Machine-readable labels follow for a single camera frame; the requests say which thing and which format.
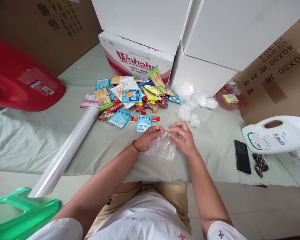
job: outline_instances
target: white bottle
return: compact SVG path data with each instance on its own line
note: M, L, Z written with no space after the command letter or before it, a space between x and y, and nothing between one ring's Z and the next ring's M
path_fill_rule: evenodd
M273 128L267 123L281 121ZM276 116L251 124L242 129L244 140L253 153L275 154L300 149L300 117Z

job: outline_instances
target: green stool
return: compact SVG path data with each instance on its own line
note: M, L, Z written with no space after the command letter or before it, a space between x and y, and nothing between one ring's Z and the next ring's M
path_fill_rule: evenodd
M60 200L37 203L27 197L30 191L31 188L23 187L0 198L0 204L9 204L24 211L22 215L0 224L0 240L27 239L60 210Z

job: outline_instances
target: floor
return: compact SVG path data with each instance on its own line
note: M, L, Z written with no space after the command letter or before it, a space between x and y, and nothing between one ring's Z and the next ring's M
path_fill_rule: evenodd
M0 172L0 197L20 187L33 187L39 175ZM65 204L91 176L62 177L49 198ZM279 239L300 235L300 188L268 189L215 183L234 226L247 239ZM194 239L203 239L192 184L188 184L189 217Z

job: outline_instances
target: red string bracelet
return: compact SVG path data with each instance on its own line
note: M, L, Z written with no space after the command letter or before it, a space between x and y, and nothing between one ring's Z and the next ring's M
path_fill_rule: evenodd
M142 153L142 151L140 151L140 150L136 147L136 145L134 145L134 142L135 142L135 141L136 141L136 140L132 141L131 145L134 146L134 148L135 148L139 153Z

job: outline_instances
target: hand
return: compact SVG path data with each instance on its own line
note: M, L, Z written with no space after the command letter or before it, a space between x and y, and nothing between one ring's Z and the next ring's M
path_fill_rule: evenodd
M162 126L149 127L135 142L134 145L140 151L147 150L152 141L164 133Z
M177 144L183 154L190 157L193 154L197 154L198 150L193 140L192 132L190 131L186 122L176 122L173 128L170 128L168 132L175 132L176 134L168 133L168 136Z

